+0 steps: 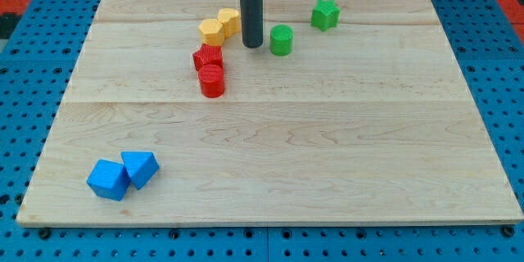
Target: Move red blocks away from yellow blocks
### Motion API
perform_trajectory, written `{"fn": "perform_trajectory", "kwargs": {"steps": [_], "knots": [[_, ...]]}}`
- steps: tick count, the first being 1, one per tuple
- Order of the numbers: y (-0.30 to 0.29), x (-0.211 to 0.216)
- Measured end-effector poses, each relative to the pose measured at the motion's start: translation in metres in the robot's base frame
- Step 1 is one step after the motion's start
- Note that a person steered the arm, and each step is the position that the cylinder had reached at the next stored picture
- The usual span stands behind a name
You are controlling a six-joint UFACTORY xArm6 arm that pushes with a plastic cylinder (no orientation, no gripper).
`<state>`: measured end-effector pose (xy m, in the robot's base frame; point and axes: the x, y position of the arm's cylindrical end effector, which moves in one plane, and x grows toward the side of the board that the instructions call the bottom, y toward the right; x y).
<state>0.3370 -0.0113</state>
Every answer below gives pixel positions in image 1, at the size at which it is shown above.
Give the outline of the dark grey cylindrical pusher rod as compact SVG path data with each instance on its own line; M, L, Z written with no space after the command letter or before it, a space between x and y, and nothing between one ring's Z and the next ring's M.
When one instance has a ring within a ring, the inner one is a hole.
M248 48L263 44L263 0L240 0L242 42Z

